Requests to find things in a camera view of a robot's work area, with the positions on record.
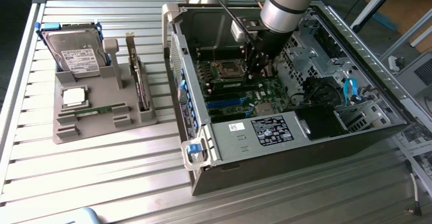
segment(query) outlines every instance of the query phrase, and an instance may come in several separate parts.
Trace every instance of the motherboard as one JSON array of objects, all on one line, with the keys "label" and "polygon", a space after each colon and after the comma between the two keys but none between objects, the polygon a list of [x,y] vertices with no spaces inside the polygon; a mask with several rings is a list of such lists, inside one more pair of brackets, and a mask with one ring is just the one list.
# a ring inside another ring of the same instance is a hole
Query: motherboard
[{"label": "motherboard", "polygon": [[279,78],[244,79],[244,59],[196,61],[195,70],[213,123],[283,112],[287,93]]}]

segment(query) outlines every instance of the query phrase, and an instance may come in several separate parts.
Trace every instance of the floor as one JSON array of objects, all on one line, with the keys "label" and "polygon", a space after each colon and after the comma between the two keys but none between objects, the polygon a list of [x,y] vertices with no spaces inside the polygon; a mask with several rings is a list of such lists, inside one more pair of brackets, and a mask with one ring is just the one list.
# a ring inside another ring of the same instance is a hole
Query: floor
[{"label": "floor", "polygon": [[[356,0],[319,1],[323,1],[327,5],[331,5],[341,16],[345,16],[353,3],[356,2]],[[0,0],[0,2],[0,14],[3,15],[3,19],[0,20],[0,27],[3,28],[3,33],[0,33],[0,87],[3,88],[0,90],[1,103],[7,92],[5,88],[9,84],[13,63],[19,51],[19,44],[32,0]],[[367,3],[363,0],[359,2],[347,18],[348,24],[355,20],[365,4]],[[369,45],[376,55],[380,55],[400,37],[397,32],[381,26],[375,20],[369,20],[359,35]],[[401,46],[396,52],[396,56],[404,56],[407,62],[413,60],[417,55],[419,52],[408,44]]]}]

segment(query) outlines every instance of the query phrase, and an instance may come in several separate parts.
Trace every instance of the aluminum slats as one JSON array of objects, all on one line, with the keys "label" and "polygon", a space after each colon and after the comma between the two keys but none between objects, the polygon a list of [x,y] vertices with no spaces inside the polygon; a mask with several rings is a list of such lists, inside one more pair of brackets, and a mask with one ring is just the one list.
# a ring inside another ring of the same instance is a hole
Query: aluminum slats
[{"label": "aluminum slats", "polygon": [[[167,2],[183,1],[47,1],[37,19],[64,23],[97,19],[104,36],[119,39],[120,63],[127,63],[125,32],[136,33],[159,124],[53,144],[55,62],[33,35],[29,64],[17,81],[23,87],[12,109],[7,168],[0,169],[5,178],[0,223],[59,223],[59,218],[84,206],[93,208],[104,223],[419,221],[404,211],[413,196],[404,157],[387,141],[349,158],[191,196],[163,60],[160,7]],[[424,213],[431,213],[424,190],[420,198]],[[421,221],[429,223],[431,215]]]}]

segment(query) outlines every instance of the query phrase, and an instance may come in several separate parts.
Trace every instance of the hard drive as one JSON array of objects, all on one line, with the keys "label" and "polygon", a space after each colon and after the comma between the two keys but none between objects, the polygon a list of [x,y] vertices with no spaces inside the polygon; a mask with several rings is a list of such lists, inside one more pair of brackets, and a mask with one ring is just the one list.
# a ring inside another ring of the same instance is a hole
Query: hard drive
[{"label": "hard drive", "polygon": [[109,65],[100,24],[45,23],[41,29],[36,25],[36,29],[56,60],[57,71],[71,71],[76,78],[100,75],[99,68]]}]

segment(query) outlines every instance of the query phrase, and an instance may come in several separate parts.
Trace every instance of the warning label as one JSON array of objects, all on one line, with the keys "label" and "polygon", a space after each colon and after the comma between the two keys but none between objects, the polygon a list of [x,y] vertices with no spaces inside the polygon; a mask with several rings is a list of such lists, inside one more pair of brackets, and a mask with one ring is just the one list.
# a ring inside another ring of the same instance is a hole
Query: warning label
[{"label": "warning label", "polygon": [[283,116],[253,120],[252,126],[263,146],[292,141],[295,139]]},{"label": "warning label", "polygon": [[61,51],[61,54],[73,74],[99,71],[93,49]]}]

